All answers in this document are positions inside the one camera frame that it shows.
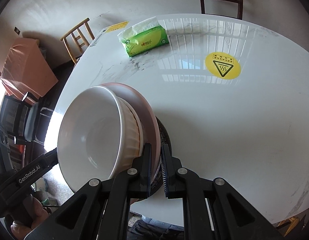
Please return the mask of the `person's left hand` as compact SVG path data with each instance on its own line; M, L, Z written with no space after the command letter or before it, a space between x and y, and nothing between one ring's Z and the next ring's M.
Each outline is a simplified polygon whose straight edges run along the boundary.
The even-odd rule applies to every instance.
M33 231L37 226L44 222L49 217L47 211L43 208L41 202L37 200L35 197L32 198L32 207L35 211L35 219L31 227L24 226L22 224L18 224L15 221L10 226L11 232L18 240L23 240L31 231Z

